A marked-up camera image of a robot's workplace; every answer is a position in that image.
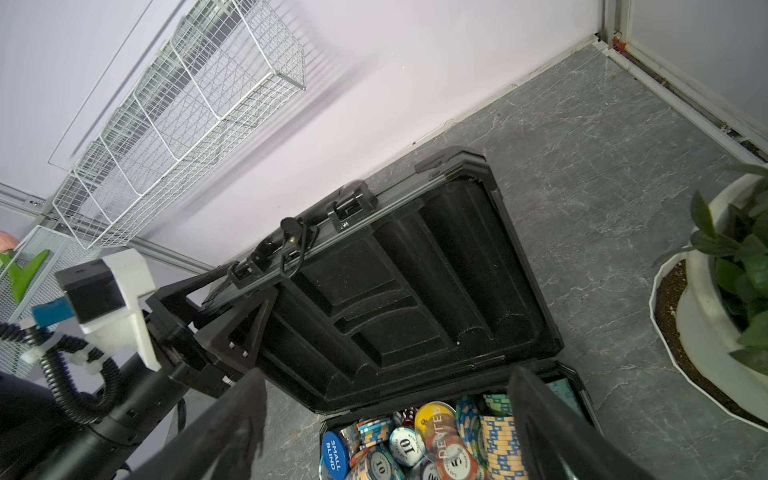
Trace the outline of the dark grey poker case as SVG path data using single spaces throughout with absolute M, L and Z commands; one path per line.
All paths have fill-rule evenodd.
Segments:
M 278 296 L 256 366 L 347 442 L 345 479 L 441 479 L 434 442 L 459 436 L 492 479 L 483 394 L 509 399 L 511 370 L 531 370 L 602 436 L 578 373 L 557 360 L 551 318 L 491 168 L 465 147 L 419 162 L 378 193 L 358 182 L 285 219 L 203 305 L 223 309 L 270 287 Z M 391 416 L 418 431 L 417 409 L 448 403 L 426 455 L 399 465 L 388 441 L 363 448 L 356 424 Z

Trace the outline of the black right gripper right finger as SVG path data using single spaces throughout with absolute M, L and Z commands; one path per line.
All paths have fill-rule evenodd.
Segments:
M 511 370 L 508 395 L 525 468 L 531 479 L 650 479 L 531 370 Z

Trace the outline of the pink artificial tulip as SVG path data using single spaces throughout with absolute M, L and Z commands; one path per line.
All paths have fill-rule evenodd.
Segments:
M 17 305 L 23 300 L 34 277 L 50 255 L 49 250 L 42 250 L 25 266 L 21 266 L 15 250 L 18 246 L 19 241 L 15 237 L 5 231 L 1 232 L 1 263 L 10 281 L 11 296 Z

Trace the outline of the green potted plant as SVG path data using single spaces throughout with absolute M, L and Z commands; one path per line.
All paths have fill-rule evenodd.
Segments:
M 676 254 L 698 251 L 714 259 L 717 287 L 726 293 L 726 309 L 739 319 L 737 342 L 730 356 L 750 370 L 767 373 L 767 167 L 733 164 L 730 171 L 759 177 L 747 205 L 727 205 L 731 233 L 715 227 L 704 196 L 695 192 L 689 207 L 695 229 L 689 244 L 668 251 L 654 261 L 656 267 Z

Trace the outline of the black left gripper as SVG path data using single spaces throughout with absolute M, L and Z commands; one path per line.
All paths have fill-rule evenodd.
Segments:
M 213 398 L 255 368 L 278 291 L 270 287 L 238 305 L 207 313 L 188 295 L 226 276 L 227 264 L 158 288 L 148 299 L 147 328 L 161 366 L 177 383 Z

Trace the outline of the multicolour chip stack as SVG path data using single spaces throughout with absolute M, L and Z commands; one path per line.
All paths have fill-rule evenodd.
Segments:
M 395 426 L 391 416 L 378 416 L 364 419 L 356 424 L 360 436 L 361 446 L 369 448 L 386 442 Z

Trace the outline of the blue small blind button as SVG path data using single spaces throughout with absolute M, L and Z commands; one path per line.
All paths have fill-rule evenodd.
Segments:
M 349 452 L 344 437 L 337 431 L 325 432 L 321 453 L 328 476 L 333 480 L 344 480 L 349 473 Z

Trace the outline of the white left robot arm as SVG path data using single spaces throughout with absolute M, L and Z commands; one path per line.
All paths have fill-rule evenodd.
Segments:
M 277 293 L 252 294 L 206 312 L 189 294 L 228 273 L 162 288 L 134 251 L 57 274 L 64 303 L 90 339 L 50 333 L 35 320 L 3 325 L 26 344 L 46 378 L 1 378 L 1 475 L 5 479 L 111 479 L 150 430 L 190 390 L 214 406 L 144 465 L 136 479 L 248 479 L 262 453 L 266 380 L 256 357 Z

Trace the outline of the aluminium frame corner post right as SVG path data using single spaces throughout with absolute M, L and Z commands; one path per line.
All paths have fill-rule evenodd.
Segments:
M 632 0 L 601 0 L 598 39 L 623 51 L 630 36 L 632 7 Z

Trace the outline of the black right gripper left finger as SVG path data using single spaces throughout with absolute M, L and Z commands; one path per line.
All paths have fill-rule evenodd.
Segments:
M 263 452 L 266 379 L 254 369 L 131 479 L 249 479 Z

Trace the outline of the white plant pot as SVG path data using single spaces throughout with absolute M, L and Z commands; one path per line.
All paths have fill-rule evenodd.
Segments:
M 740 173 L 707 201 L 720 233 L 731 233 L 729 203 L 744 208 L 759 177 Z M 725 306 L 715 280 L 714 259 L 698 251 L 676 254 L 658 266 L 649 299 L 650 318 L 677 370 L 728 415 L 759 430 L 767 428 L 767 373 L 754 372 L 730 354 L 739 320 Z

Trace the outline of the yellow dealer button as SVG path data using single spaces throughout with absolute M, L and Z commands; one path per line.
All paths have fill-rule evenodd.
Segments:
M 414 425 L 424 440 L 427 440 L 429 432 L 434 425 L 448 424 L 452 428 L 456 425 L 456 411 L 448 403 L 443 401 L 431 401 L 417 409 Z

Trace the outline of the orange blue chip stack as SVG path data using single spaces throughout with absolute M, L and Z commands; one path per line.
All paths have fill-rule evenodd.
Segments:
M 491 478 L 528 479 L 510 399 L 483 394 L 480 421 Z

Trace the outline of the red five chip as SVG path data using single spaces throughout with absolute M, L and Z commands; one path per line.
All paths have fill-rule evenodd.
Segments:
M 477 460 L 457 435 L 439 437 L 434 442 L 436 464 L 441 479 L 475 480 L 479 472 Z

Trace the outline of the white ten chip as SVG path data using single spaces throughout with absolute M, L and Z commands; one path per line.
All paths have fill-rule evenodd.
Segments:
M 421 435 L 406 427 L 398 427 L 390 434 L 388 448 L 394 460 L 406 468 L 413 468 L 426 455 Z

